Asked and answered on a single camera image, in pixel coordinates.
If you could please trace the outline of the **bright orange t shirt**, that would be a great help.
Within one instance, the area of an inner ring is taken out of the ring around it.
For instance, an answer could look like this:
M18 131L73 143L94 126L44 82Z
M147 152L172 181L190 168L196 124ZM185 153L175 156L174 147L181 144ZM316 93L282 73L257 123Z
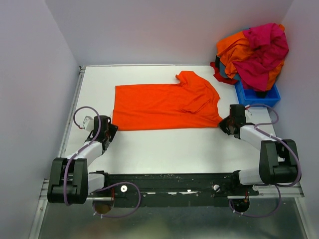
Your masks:
M222 118L216 89L193 71L181 71L176 79L116 86L113 123L121 131L217 127Z

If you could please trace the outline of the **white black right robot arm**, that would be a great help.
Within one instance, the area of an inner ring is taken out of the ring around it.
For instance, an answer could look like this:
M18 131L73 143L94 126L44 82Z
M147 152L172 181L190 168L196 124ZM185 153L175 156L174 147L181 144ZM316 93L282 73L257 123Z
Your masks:
M246 122L246 110L262 104L232 104L229 116L219 123L227 135L243 140L260 152L259 166L255 169L238 170L237 178L229 183L230 191L241 195L248 185L276 185L292 187L299 183L302 171L295 141L281 139L260 129L263 123Z

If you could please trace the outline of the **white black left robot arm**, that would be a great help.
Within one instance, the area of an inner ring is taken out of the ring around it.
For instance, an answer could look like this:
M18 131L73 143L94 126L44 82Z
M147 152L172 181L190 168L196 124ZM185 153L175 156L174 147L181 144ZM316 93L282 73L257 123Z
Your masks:
M103 173L89 173L88 166L106 152L118 126L111 123L109 116L86 117L83 123L84 129L90 132L83 146L52 162L47 191L50 203L84 204L91 192L100 197L110 193L111 185L104 180Z

